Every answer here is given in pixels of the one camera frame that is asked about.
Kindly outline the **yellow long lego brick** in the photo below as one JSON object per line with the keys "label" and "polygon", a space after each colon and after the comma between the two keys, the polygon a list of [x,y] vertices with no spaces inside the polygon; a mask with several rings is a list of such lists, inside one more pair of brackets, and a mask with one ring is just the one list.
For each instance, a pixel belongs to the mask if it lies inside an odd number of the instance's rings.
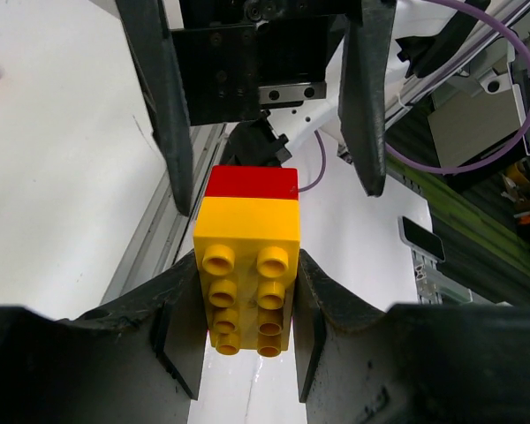
{"label": "yellow long lego brick", "polygon": [[207,197],[193,249],[212,346],[222,355],[287,350],[300,251],[296,200]]}

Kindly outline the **red long lego brick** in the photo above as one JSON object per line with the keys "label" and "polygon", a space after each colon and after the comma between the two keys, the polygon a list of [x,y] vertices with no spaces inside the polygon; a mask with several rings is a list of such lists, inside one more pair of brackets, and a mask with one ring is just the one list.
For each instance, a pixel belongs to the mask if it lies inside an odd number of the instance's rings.
{"label": "red long lego brick", "polygon": [[217,165],[212,168],[206,197],[299,199],[294,168]]}

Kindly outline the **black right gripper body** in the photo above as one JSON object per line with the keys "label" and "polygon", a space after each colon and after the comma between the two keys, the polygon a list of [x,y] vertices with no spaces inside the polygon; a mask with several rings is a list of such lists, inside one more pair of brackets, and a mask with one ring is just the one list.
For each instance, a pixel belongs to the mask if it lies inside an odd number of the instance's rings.
{"label": "black right gripper body", "polygon": [[350,2],[182,2],[187,23],[170,31],[190,125],[325,99]]}

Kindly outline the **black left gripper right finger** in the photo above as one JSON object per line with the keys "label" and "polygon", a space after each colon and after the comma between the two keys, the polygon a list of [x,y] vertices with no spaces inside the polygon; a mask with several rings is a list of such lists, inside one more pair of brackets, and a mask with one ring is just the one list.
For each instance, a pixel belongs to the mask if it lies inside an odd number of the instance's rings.
{"label": "black left gripper right finger", "polygon": [[301,252],[293,334],[311,423],[530,423],[530,307],[384,312]]}

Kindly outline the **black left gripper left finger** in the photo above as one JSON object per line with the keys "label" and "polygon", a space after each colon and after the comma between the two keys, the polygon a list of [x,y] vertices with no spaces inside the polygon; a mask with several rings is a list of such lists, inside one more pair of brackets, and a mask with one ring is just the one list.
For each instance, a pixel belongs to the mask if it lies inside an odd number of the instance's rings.
{"label": "black left gripper left finger", "polygon": [[0,306],[0,423],[185,423],[206,336],[193,254],[75,320]]}

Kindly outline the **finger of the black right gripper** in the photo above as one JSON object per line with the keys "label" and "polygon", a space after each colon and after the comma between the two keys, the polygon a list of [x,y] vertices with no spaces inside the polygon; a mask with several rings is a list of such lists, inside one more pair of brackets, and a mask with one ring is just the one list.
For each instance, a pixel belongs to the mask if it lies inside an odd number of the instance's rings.
{"label": "finger of the black right gripper", "polygon": [[351,1],[338,104],[340,129],[369,196],[380,196],[386,177],[385,73],[397,3]]}
{"label": "finger of the black right gripper", "polygon": [[178,57],[162,1],[117,1],[156,145],[166,162],[178,212],[193,195],[193,146]]}

